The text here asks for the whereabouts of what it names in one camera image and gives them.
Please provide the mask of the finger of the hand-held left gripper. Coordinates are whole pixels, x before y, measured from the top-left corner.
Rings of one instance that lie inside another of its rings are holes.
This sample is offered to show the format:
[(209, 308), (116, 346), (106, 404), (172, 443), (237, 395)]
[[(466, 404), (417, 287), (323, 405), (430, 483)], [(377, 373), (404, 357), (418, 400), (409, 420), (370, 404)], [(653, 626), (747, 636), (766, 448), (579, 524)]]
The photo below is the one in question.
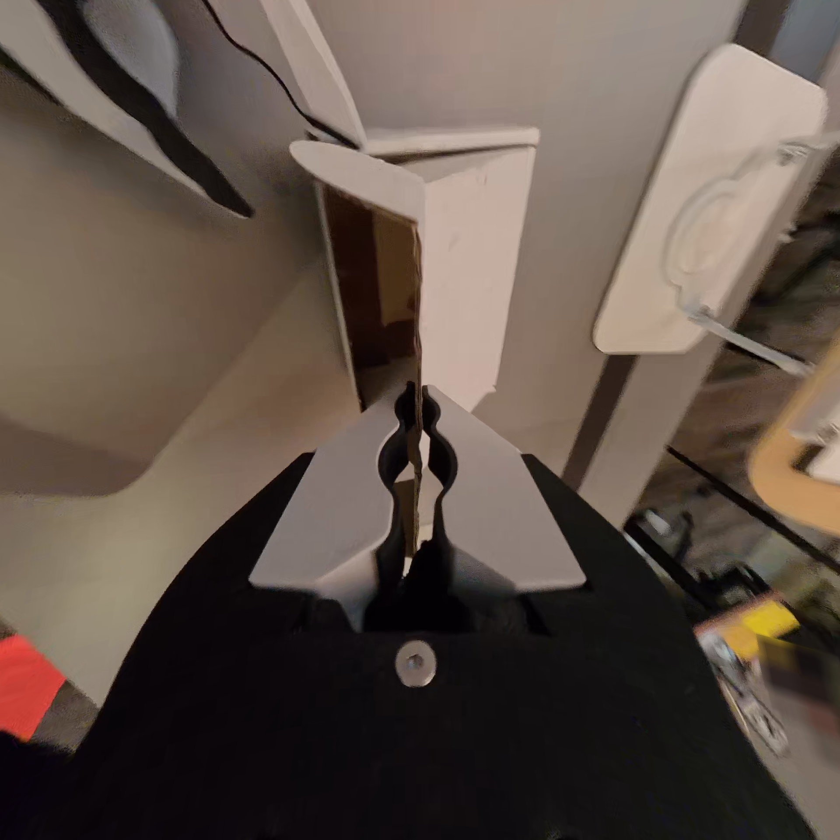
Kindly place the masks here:
[(254, 208), (184, 132), (182, 56), (155, 2), (1, 2), (2, 54), (66, 110), (231, 214)]
[(287, 94), (291, 106), (317, 137), (353, 150), (363, 149), (367, 137), (360, 114), (308, 3), (267, 1), (259, 2), (259, 5), (286, 58), (299, 97), (261, 56), (231, 36), (216, 9), (205, 2), (207, 11), (227, 41), (268, 70)]

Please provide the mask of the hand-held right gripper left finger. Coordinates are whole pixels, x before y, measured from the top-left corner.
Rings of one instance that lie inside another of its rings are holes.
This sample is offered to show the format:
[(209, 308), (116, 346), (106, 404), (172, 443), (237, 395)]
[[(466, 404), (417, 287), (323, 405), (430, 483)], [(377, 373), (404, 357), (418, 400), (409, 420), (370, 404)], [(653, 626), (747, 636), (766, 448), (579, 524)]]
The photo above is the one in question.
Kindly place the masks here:
[(396, 585), (404, 530), (394, 485), (408, 465), (416, 397), (413, 382), (392, 386), (316, 449), (250, 573), (254, 587), (364, 614)]

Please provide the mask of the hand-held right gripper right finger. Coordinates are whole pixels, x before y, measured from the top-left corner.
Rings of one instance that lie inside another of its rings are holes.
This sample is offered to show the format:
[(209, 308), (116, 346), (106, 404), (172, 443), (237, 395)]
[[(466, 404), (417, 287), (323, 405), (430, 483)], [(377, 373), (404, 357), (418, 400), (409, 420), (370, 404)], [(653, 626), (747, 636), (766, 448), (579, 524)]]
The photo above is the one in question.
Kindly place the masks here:
[(438, 388), (423, 389), (433, 543), (454, 594), (582, 587), (586, 576), (519, 450)]

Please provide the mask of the white cardboard box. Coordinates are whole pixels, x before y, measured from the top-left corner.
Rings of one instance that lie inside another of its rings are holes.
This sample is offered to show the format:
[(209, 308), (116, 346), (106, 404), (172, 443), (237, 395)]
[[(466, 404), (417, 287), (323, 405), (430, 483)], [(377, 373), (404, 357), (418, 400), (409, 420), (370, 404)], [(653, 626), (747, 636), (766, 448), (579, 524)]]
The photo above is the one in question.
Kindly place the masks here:
[(360, 409), (398, 382), (467, 410), (496, 390), (540, 142), (535, 127), (298, 140)]

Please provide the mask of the light wooden board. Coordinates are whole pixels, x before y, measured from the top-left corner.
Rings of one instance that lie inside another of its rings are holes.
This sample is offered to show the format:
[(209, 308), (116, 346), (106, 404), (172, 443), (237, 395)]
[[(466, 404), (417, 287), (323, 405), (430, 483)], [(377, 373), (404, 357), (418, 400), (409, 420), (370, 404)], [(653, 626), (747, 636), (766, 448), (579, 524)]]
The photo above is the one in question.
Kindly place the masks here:
[(752, 488), (771, 509), (800, 524), (833, 536), (839, 534), (839, 485), (815, 480), (791, 465), (801, 444), (788, 431), (802, 409), (826, 400), (839, 401), (838, 333), (814, 372), (798, 384), (780, 414), (764, 431), (749, 459)]

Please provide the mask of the yellow packet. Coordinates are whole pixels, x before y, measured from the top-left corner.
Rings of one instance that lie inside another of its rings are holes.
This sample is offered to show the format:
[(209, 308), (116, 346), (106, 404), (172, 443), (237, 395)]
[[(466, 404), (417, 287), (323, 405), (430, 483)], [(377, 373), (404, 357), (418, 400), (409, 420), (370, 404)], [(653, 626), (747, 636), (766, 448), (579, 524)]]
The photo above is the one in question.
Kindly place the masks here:
[(792, 609), (771, 591), (695, 625), (694, 634), (708, 657), (750, 664), (759, 656), (761, 637), (780, 639), (801, 626)]

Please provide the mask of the white stand base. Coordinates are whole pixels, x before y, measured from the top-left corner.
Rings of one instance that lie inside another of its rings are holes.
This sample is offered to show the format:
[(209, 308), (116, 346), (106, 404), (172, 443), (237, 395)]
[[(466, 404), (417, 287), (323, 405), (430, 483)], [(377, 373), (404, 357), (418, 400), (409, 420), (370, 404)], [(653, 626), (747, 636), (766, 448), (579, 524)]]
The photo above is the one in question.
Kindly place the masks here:
[(779, 166), (779, 143), (826, 132), (823, 87), (740, 45), (710, 52), (688, 80), (595, 320), (609, 355), (683, 354), (709, 333), (818, 154)]

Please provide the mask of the red sheet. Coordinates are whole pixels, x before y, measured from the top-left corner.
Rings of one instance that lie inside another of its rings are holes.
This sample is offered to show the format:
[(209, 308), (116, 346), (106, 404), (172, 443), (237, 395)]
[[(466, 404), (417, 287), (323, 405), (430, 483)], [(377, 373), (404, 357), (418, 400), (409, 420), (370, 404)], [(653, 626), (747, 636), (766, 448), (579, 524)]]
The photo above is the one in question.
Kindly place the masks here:
[(1, 640), (1, 731), (28, 741), (67, 679), (25, 637)]

